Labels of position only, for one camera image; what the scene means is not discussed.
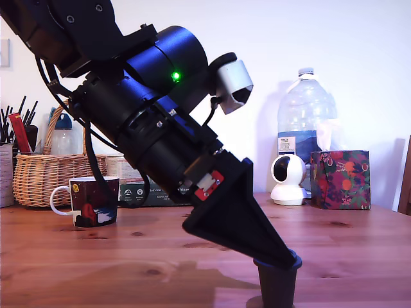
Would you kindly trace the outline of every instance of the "green led light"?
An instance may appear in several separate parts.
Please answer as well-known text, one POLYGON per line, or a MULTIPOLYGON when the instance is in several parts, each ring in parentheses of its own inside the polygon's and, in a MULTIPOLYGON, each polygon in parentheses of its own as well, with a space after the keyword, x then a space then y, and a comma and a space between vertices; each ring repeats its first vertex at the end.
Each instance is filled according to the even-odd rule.
POLYGON ((174 72, 173 74, 171 74, 171 77, 173 78, 174 82, 178 82, 178 81, 180 81, 181 74, 178 73, 178 72, 174 72))

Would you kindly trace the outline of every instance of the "small white camera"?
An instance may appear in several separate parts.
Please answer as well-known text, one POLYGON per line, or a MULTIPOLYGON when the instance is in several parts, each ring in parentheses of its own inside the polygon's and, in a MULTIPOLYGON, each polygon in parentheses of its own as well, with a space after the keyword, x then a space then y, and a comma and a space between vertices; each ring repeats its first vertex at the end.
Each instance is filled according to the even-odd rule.
POLYGON ((216 95, 222 98, 220 106, 229 114, 244 106, 250 97, 253 84, 243 61, 233 61, 217 70, 216 95))
POLYGON ((277 185, 271 199, 280 205, 302 205, 307 192, 300 186, 306 177, 306 165, 297 155, 278 156, 271 165, 271 175, 277 185))

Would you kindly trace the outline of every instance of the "black cable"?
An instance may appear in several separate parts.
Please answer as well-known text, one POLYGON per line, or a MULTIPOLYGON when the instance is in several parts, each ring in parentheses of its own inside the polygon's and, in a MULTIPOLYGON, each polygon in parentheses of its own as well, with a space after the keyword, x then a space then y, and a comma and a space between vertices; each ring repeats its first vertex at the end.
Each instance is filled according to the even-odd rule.
POLYGON ((128 204, 127 201, 118 201, 118 197, 114 196, 111 193, 110 187, 109 187, 108 183, 104 180, 104 177, 101 174, 101 171, 98 167, 97 157, 96 157, 96 154, 94 153, 94 150, 92 148, 90 121, 88 119, 84 119, 84 121, 85 121, 85 149, 86 149, 86 152, 87 152, 87 157, 89 159, 89 164, 90 164, 91 171, 94 175, 94 178, 96 179, 97 184, 100 186, 100 188, 103 189, 103 191, 106 194, 106 197, 108 198, 108 200, 115 200, 117 205, 120 206, 120 207, 125 207, 125 208, 129 208, 129 209, 136 209, 136 208, 142 206, 143 203, 147 200, 148 195, 150 194, 150 181, 148 180, 147 175, 144 172, 139 170, 140 175, 143 177, 143 180, 144 180, 143 199, 141 199, 137 203, 133 203, 133 204, 128 204))
MULTIPOLYGON (((46 73, 44 72, 44 68, 41 64, 41 60, 38 57, 36 58, 36 63, 37 63, 37 67, 39 68, 39 72, 40 75, 43 79, 43 82, 46 84, 46 86, 48 85, 49 81, 47 79, 46 73)), ((48 73, 49 76, 54 76, 55 80, 58 81, 58 76, 57 76, 57 72, 55 71, 55 66, 54 65, 50 65, 50 64, 46 64, 46 67, 48 68, 48 73)), ((68 112, 69 112, 69 108, 66 106, 66 104, 58 97, 58 95, 56 95, 48 86, 47 88, 49 89, 50 93, 53 95, 53 97, 58 101, 58 103, 60 104, 60 106, 62 106, 62 108, 68 112)), ((103 175, 101 174, 101 171, 98 167, 98 162, 97 162, 97 157, 96 154, 94 153, 93 147, 92 147, 92 139, 91 139, 91 134, 93 134, 95 137, 97 137, 101 142, 103 142, 104 144, 106 144, 107 146, 110 146, 112 149, 121 152, 117 146, 109 143, 108 141, 106 141, 103 137, 101 137, 100 135, 98 135, 94 130, 91 129, 91 123, 88 119, 83 119, 84 121, 82 121, 81 119, 78 119, 77 121, 85 128, 85 149, 87 152, 87 158, 89 159, 89 164, 90 164, 90 168, 91 171, 94 175, 94 178, 97 181, 97 184, 103 188, 103 191, 107 194, 107 198, 110 199, 115 199, 116 203, 120 206, 120 207, 126 207, 126 208, 131 208, 131 209, 135 209, 140 207, 148 198, 148 195, 150 194, 150 181, 146 175, 146 173, 144 173, 143 171, 140 171, 140 175, 144 180, 144 195, 143 195, 143 199, 139 200, 139 202, 137 203, 133 203, 131 205, 129 205, 126 201, 118 201, 118 197, 117 196, 113 196, 113 194, 110 193, 110 187, 108 185, 108 183, 104 180, 103 175)))
POLYGON ((211 118, 214 116, 214 113, 215 113, 215 112, 216 112, 216 109, 215 109, 215 108, 211 108, 211 112, 210 112, 208 118, 205 120, 203 126, 204 126, 204 125, 207 125, 207 124, 210 122, 210 120, 211 120, 211 118))
POLYGON ((218 104, 222 103, 222 101, 223 101, 222 98, 217 98, 215 96, 211 98, 211 112, 208 118, 204 121, 203 126, 207 125, 210 122, 211 118, 214 116, 214 113, 216 112, 218 104))
MULTIPOLYGON (((46 84, 46 86, 47 86, 47 84, 49 84, 49 81, 48 81, 48 79, 47 79, 46 73, 44 72, 44 68, 43 68, 43 66, 42 66, 42 64, 41 64, 41 60, 40 60, 40 58, 38 58, 38 57, 35 57, 35 59, 36 59, 37 67, 39 68, 39 72, 40 72, 41 78, 43 79, 43 82, 44 82, 44 83, 46 84)), ((57 100, 57 102, 60 104, 60 106, 63 107, 63 109, 64 109, 68 114, 70 114, 69 107, 67 107, 66 104, 60 99, 60 97, 58 97, 58 95, 55 94, 49 87, 47 87, 47 88, 49 89, 51 95, 53 95, 53 97, 54 97, 54 98, 57 100)), ((80 125, 85 128, 85 123, 84 123, 81 119, 78 119, 77 122, 79 122, 80 125)), ((102 136, 100 136, 100 135, 99 135, 98 133, 96 133, 94 130, 90 129, 90 131, 91 131, 91 133, 92 133, 98 140, 100 140, 102 143, 104 143, 105 145, 109 146, 110 148, 112 148, 112 149, 114 149, 114 150, 116 150, 116 151, 118 151, 118 152, 121 153, 121 151, 119 150, 119 148, 118 148, 117 146, 115 146, 115 145, 113 145, 111 142, 105 140, 102 136)))

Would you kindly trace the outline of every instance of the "mug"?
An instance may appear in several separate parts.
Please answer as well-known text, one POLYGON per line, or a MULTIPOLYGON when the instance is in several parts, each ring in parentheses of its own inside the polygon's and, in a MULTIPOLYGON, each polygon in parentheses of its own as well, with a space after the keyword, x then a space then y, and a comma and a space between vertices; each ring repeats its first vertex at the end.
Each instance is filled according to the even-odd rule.
MULTIPOLYGON (((104 176, 113 196, 118 196, 119 178, 104 176)), ((93 176, 85 178, 71 178, 69 186, 59 186, 50 196, 50 206, 54 213, 63 216, 73 216, 76 227, 99 227, 109 225, 117 220, 117 199, 107 201, 106 194, 99 187, 93 176), (71 211, 57 210, 53 203, 57 191, 64 189, 69 192, 71 211)))

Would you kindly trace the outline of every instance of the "green box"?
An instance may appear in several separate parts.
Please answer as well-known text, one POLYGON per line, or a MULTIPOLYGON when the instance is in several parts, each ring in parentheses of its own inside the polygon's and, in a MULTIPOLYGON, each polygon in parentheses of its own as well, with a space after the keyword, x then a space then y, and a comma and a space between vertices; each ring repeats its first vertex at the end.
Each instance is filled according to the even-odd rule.
MULTIPOLYGON (((120 201, 127 201, 129 204, 139 202, 144 197, 144 182, 120 185, 120 201)), ((150 179, 150 194, 144 202, 143 207, 181 207, 191 206, 189 203, 174 203, 165 191, 150 179)))

